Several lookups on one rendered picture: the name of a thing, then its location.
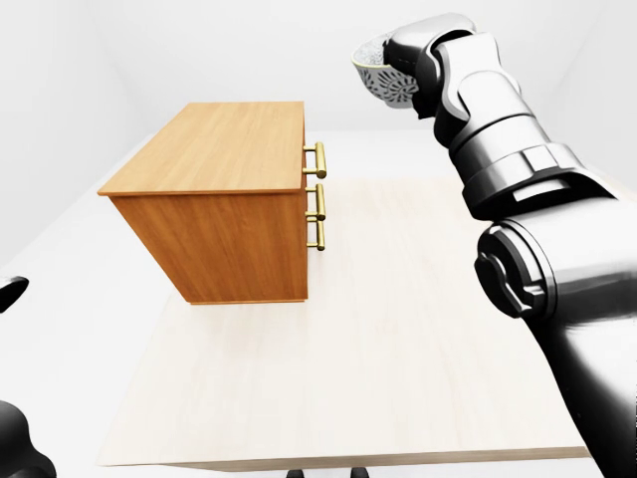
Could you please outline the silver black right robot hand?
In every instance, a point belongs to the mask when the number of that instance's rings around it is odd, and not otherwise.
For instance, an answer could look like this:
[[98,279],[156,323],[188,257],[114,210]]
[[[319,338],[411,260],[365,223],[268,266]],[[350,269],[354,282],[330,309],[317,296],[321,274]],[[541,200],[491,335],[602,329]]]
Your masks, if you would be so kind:
[[435,115],[443,87],[442,61],[437,46],[477,32],[469,18],[446,13],[396,29],[383,47],[384,61],[395,70],[415,79],[418,92],[412,104],[421,119]]

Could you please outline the wooden cabinet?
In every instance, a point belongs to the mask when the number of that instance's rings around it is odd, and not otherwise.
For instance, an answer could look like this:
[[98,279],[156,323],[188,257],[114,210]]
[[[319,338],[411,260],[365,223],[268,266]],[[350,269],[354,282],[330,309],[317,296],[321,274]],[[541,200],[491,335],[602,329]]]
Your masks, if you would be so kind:
[[191,304],[308,295],[300,102],[191,103],[101,189]]

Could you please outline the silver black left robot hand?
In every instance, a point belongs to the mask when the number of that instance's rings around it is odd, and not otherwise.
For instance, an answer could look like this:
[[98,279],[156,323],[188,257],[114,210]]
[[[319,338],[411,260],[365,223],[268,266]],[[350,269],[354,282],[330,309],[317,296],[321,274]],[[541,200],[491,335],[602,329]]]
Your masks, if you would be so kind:
[[22,276],[0,279],[0,314],[8,310],[26,291],[29,280]]

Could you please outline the black white patterned bowl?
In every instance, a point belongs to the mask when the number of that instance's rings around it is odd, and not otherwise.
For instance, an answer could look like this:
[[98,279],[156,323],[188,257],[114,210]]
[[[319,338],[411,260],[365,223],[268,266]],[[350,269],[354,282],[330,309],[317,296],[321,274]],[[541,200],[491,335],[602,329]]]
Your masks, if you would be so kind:
[[366,89],[393,109],[410,109],[418,92],[414,78],[407,76],[384,60],[384,46],[393,32],[372,38],[361,44],[351,55]]

